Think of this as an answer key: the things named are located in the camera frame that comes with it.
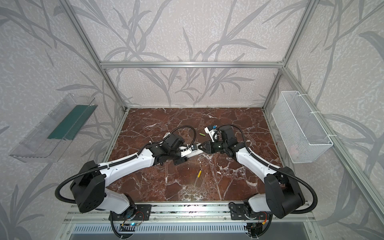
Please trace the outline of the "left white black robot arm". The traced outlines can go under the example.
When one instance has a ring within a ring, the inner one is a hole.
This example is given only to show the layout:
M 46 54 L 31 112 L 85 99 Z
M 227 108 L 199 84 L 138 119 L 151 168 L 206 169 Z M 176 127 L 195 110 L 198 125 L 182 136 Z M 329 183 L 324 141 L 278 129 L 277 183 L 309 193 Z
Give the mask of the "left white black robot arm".
M 133 209 L 133 201 L 108 187 L 115 181 L 138 170 L 173 160 L 185 162 L 196 145 L 184 146 L 184 139 L 170 134 L 160 143 L 146 144 L 137 153 L 115 161 L 96 164 L 85 163 L 80 172 L 58 185 L 56 198 L 65 203 L 76 204 L 81 213 L 92 210 L 112 211 L 125 214 Z

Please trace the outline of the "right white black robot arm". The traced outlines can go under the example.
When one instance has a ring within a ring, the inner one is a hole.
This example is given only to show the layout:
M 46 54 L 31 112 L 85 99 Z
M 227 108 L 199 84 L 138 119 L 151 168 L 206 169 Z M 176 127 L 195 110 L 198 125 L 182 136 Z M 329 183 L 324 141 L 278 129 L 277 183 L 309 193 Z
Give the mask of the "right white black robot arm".
M 289 214 L 309 213 L 317 207 L 316 191 L 289 167 L 280 168 L 253 152 L 239 127 L 208 126 L 205 132 L 211 139 L 199 149 L 206 154 L 226 154 L 263 181 L 265 192 L 246 200 L 253 212 L 269 212 L 282 219 Z

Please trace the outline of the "red white remote control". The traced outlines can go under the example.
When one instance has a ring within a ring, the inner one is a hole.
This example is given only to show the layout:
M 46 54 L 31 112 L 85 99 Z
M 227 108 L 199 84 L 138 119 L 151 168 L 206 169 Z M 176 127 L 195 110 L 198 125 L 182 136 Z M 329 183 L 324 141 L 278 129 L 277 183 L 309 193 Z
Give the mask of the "red white remote control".
M 192 145 L 190 147 L 180 147 L 179 151 L 181 152 L 181 157 L 191 158 L 196 155 L 200 155 L 203 153 L 202 150 L 198 148 L 198 145 Z

